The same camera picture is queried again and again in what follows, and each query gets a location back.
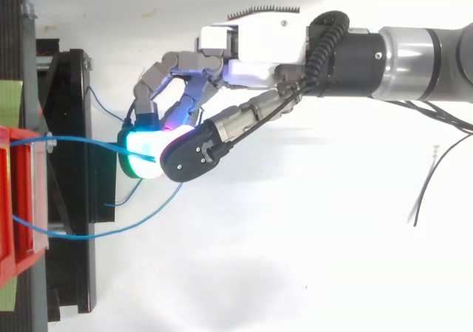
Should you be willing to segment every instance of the black joint housing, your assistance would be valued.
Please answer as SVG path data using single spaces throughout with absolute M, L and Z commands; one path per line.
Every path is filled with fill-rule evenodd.
M 182 183 L 215 168 L 227 153 L 215 124 L 206 120 L 172 141 L 163 151 L 160 164 L 169 179 Z
M 310 50 L 327 28 L 309 26 Z M 371 97 L 381 83 L 385 66 L 386 47 L 381 35 L 365 29 L 349 30 L 325 63 L 319 85 L 307 95 Z

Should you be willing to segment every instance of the blue cable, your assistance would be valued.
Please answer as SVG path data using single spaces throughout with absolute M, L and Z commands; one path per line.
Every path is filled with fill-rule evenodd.
M 109 149 L 113 152 L 117 152 L 121 155 L 126 156 L 136 156 L 143 160 L 148 160 L 149 162 L 156 162 L 156 159 L 153 156 L 142 155 L 136 152 L 130 152 L 126 149 L 123 149 L 119 146 L 112 145 L 107 142 L 93 140 L 91 138 L 80 138 L 78 136 L 45 136 L 42 138 L 24 138 L 22 140 L 10 142 L 10 147 L 26 145 L 28 143 L 35 143 L 35 142 L 44 142 L 49 140 L 60 140 L 60 141 L 75 141 L 75 142 L 84 142 L 84 143 L 91 143 L 93 145 L 102 146 L 106 149 Z
M 117 206 L 122 206 L 122 205 L 125 205 L 126 203 L 128 203 L 128 200 L 130 200 L 130 197 L 132 197 L 132 195 L 136 192 L 136 189 L 138 189 L 138 186 L 140 186 L 141 182 L 143 182 L 143 178 L 141 178 L 137 185 L 133 188 L 133 190 L 130 192 L 130 194 L 128 194 L 128 197 L 126 197 L 126 199 L 124 201 L 122 201 L 121 203 L 116 203 L 116 204 L 104 204 L 104 206 L 107 206 L 109 208 L 116 208 Z
M 88 91 L 90 91 L 90 92 L 94 95 L 95 100 L 97 101 L 98 105 L 100 105 L 101 108 L 104 110 L 104 112 L 106 112 L 107 114 L 110 114 L 111 116 L 113 116 L 115 119 L 118 119 L 118 120 L 121 121 L 122 123 L 125 122 L 124 119 L 122 119 L 122 118 L 120 118 L 119 116 L 115 115 L 113 112 L 110 112 L 109 110 L 106 109 L 106 107 L 104 107 L 104 106 L 102 105 L 101 101 L 98 100 L 98 96 L 95 94 L 94 89 L 93 89 L 91 86 L 88 86 L 88 87 L 86 88 L 85 94 L 87 94 Z
M 145 223 L 146 221 L 148 221 L 152 217 L 159 214 L 159 212 L 161 210 L 163 210 L 166 207 L 166 205 L 168 205 L 169 202 L 176 196 L 176 194 L 178 193 L 178 191 L 181 189 L 182 186 L 183 186 L 183 183 L 180 183 L 179 186 L 177 186 L 176 190 L 174 190 L 174 193 L 172 193 L 171 196 L 157 210 L 153 211 L 150 215 L 148 215 L 144 219 L 138 221 L 137 223 L 134 223 L 133 225 L 130 225 L 130 226 L 127 226 L 127 227 L 124 227 L 124 228 L 119 228 L 118 230 L 104 232 L 102 234 L 93 234 L 93 235 L 84 235 L 84 236 L 80 236 L 80 235 L 76 236 L 76 235 L 71 235 L 71 234 L 58 234 L 56 232 L 43 230 L 42 228 L 39 228 L 38 226 L 34 226 L 31 223 L 28 223 L 27 221 L 24 221 L 24 220 L 20 219 L 17 216 L 13 216 L 13 219 L 17 223 L 20 223 L 20 224 L 22 224 L 22 225 L 24 225 L 28 228 L 31 228 L 34 231 L 40 232 L 42 234 L 47 234 L 50 237 L 64 238 L 65 240 L 94 240 L 94 239 L 99 238 L 99 237 L 110 236 L 112 234 L 119 234 L 121 232 L 131 230 L 132 228 L 135 228 L 135 227 L 141 225 L 142 223 Z

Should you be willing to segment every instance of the metal bolt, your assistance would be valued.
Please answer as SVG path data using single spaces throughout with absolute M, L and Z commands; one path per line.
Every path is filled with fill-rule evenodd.
M 46 134 L 46 137 L 50 137 L 52 136 L 52 133 L 51 132 L 48 132 Z M 55 140 L 48 140 L 46 141 L 46 152 L 47 153 L 52 153 L 52 151 L 54 151 L 54 148 L 58 145 L 58 141 L 55 139 Z
M 85 57 L 84 68 L 86 71 L 92 71 L 94 69 L 94 61 L 90 57 Z
M 35 14 L 35 5 L 33 4 L 33 0 L 24 0 L 23 5 L 23 15 L 30 19 L 38 18 Z

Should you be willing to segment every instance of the white wall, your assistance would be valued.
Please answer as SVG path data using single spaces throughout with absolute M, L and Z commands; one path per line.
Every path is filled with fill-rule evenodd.
M 300 5 L 307 22 L 340 9 L 375 29 L 473 21 L 472 0 L 36 0 L 37 36 L 85 49 L 95 91 L 123 116 L 144 68 L 254 4 Z M 206 115 L 248 96 L 223 92 Z M 93 106 L 94 137 L 114 140 L 120 124 Z M 446 108 L 472 119 L 470 104 Z M 98 240 L 97 307 L 63 309 L 51 331 L 471 331 L 473 142 L 439 168 L 419 227 L 406 224 L 433 145 L 460 137 L 389 104 L 305 99 L 160 217 Z M 134 184 L 119 170 L 117 199 Z M 145 182 L 97 231 L 140 219 L 174 188 Z

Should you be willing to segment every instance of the robotic finger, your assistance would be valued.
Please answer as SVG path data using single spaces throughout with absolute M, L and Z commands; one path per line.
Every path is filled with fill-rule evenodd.
M 137 84 L 137 121 L 129 131 L 192 129 L 198 109 L 221 87 L 267 91 L 223 110 L 159 151 L 147 151 L 152 140 L 133 148 L 122 144 L 159 157 L 160 171 L 184 182 L 214 168 L 264 123 L 290 112 L 302 95 L 473 99 L 473 24 L 461 30 L 385 27 L 378 33 L 348 24 L 340 12 L 324 13 L 307 26 L 297 8 L 257 7 L 202 28 L 196 52 L 166 54 Z M 156 125 L 152 100 L 172 77 L 184 78 L 186 90 Z

